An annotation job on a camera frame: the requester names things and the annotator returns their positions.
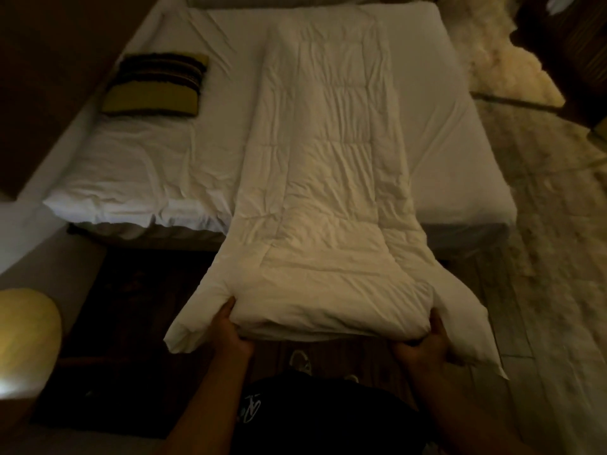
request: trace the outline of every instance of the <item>bed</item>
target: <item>bed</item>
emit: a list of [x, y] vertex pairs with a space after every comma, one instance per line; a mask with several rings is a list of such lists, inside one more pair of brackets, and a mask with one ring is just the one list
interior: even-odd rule
[[[339, 7], [298, 8], [309, 17]], [[366, 5], [385, 25], [416, 216], [437, 258], [504, 240], [516, 219], [465, 76], [431, 3]], [[230, 227], [268, 31], [281, 9], [184, 9], [149, 52], [205, 52], [199, 115], [105, 118], [45, 204], [99, 235], [218, 246]]]

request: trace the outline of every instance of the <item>person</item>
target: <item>person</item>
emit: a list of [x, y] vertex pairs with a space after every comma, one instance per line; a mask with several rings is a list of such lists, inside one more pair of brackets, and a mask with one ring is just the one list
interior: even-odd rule
[[436, 310], [420, 343], [391, 344], [420, 408], [415, 411], [384, 390], [298, 371], [243, 392], [254, 343], [240, 338], [230, 321], [235, 303], [230, 298], [214, 317], [208, 372], [158, 455], [421, 454], [430, 438], [451, 455], [536, 454], [445, 378], [450, 344]]

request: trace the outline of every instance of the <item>wooden headboard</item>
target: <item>wooden headboard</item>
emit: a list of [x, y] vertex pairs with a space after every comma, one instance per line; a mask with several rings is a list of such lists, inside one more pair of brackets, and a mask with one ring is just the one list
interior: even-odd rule
[[0, 0], [0, 198], [17, 198], [155, 2]]

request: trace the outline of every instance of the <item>left hand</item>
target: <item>left hand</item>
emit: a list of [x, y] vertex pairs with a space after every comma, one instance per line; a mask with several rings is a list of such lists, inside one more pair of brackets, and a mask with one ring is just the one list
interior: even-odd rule
[[236, 299], [230, 297], [219, 309], [213, 321], [211, 321], [209, 338], [217, 355], [236, 355], [248, 360], [253, 356], [255, 344], [240, 338], [238, 332], [236, 332], [236, 326], [230, 321], [230, 313], [232, 313], [235, 303]]

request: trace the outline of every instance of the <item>hand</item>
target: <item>hand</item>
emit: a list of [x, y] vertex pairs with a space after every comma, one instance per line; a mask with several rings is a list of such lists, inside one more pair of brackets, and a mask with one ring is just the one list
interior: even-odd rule
[[451, 346], [436, 308], [430, 311], [430, 333], [417, 346], [402, 342], [391, 344], [394, 358], [407, 373], [441, 372]]
[[209, 338], [216, 355], [239, 356], [248, 360], [253, 356], [255, 344], [240, 338], [236, 332], [236, 326], [230, 321], [230, 313], [232, 313], [234, 304], [236, 304], [236, 299], [230, 297], [219, 309], [211, 321]]

